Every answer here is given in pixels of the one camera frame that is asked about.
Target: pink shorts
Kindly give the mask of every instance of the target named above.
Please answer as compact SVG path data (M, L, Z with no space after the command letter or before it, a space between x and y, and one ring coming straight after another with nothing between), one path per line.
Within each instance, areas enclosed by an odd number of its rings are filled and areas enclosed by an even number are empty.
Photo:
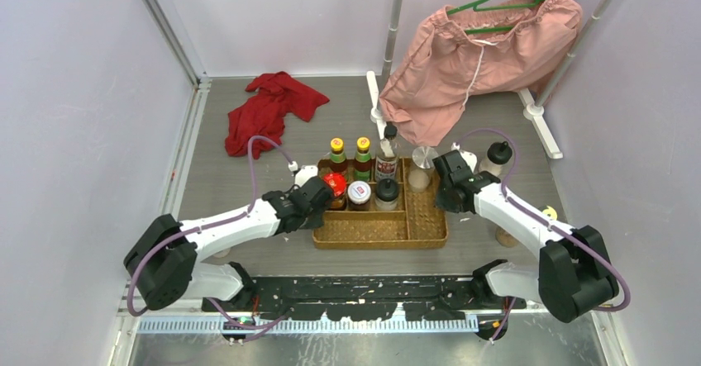
M528 3L511 0L503 5ZM579 32L574 0L545 0L533 8L447 16L443 7L418 27L399 67L379 95L384 117L415 145L438 145L465 110L469 95L538 90ZM509 32L466 29L513 26Z

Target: yellow bottle cap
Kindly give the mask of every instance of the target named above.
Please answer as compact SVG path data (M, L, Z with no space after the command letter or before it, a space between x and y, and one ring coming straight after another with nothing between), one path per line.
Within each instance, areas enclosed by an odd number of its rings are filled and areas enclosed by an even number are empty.
M367 151L370 149L370 139L367 137L359 137L358 138L358 150L360 151Z
M338 137L331 139L331 151L343 151L343 139Z

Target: black plastic cap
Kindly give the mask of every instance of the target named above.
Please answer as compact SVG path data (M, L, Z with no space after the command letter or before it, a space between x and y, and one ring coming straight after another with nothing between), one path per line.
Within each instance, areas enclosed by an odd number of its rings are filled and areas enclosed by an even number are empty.
M513 155L513 150L508 145L507 141L501 143L492 143L487 150L487 158L497 165L506 164Z
M392 122L388 122L384 128L384 138L394 139L395 137L397 137L397 127Z
M399 197L399 184L393 178L383 178L377 183L375 195L380 201L394 201Z

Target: woven basket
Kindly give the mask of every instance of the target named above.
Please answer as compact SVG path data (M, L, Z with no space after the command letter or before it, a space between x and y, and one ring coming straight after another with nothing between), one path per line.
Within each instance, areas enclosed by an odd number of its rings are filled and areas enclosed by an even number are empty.
M397 210L378 211L373 197L368 212L328 211L324 226L314 230L314 245L319 249L435 249L448 240L446 214L433 206L439 178L436 173L431 185L422 193L412 193L408 173L412 161L402 158L398 166L399 200ZM330 173L329 160L318 163L319 174ZM353 177L349 164L348 177Z

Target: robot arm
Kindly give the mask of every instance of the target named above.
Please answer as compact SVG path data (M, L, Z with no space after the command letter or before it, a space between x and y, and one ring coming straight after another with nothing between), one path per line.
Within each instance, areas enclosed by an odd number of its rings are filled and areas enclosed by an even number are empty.
M248 240L322 225L322 213L331 205L333 191L318 177L316 167L295 174L287 192L272 191L255 200L253 207L203 219L177 222L171 215L157 217L124 258L133 277L145 255L161 241L189 232L159 250L141 270L136 286L146 307L159 310L180 298L215 297L225 301L245 296L252 282L239 264L201 263L209 256Z
M570 322L618 295L618 282L599 262L551 230L570 232L609 261L602 236L594 228L575 229L527 204L504 195L498 178L488 172L473 173L465 158L453 150L434 159L441 177L436 206L448 212L472 212L498 224L513 235L538 260L537 269L495 260L473 272L476 297L520 297L542 303L563 322ZM533 217L539 216L548 226Z

